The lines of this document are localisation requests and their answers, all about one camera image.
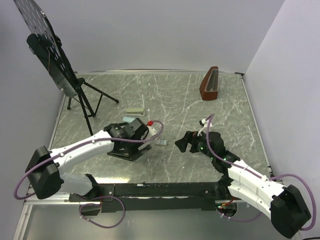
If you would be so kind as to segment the grey staple strips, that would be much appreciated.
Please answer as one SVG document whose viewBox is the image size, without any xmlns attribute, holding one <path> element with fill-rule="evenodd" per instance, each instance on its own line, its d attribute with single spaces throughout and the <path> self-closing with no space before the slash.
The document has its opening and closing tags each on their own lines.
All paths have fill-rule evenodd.
<svg viewBox="0 0 320 240">
<path fill-rule="evenodd" d="M 158 145 L 158 146 L 167 146 L 168 145 L 168 141 L 166 139 L 157 138 L 155 140 L 155 144 Z"/>
</svg>

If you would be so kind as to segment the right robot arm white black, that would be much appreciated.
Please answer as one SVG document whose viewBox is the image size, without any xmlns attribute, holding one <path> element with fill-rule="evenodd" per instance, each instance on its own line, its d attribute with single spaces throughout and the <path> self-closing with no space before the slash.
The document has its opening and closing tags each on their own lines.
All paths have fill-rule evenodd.
<svg viewBox="0 0 320 240">
<path fill-rule="evenodd" d="M 268 179 L 226 149 L 220 133 L 187 131 L 174 143 L 184 153 L 202 153 L 223 174 L 218 193 L 223 199 L 235 197 L 266 215 L 284 237 L 292 238 L 311 219 L 300 190 Z"/>
</svg>

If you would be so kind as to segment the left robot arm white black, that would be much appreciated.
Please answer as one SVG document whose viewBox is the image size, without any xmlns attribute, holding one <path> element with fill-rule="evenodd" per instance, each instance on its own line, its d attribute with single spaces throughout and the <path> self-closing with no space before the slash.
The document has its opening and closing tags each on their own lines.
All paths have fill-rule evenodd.
<svg viewBox="0 0 320 240">
<path fill-rule="evenodd" d="M 95 178 L 89 173 L 74 175 L 69 170 L 103 153 L 133 162 L 151 149 L 144 140 L 155 134 L 156 130 L 151 123 L 144 124 L 139 118 L 135 118 L 130 123 L 109 124 L 96 134 L 65 147 L 51 150 L 39 147 L 26 169 L 30 170 L 40 163 L 43 165 L 27 178 L 40 200 L 58 192 L 69 192 L 93 201 L 103 193 Z"/>
</svg>

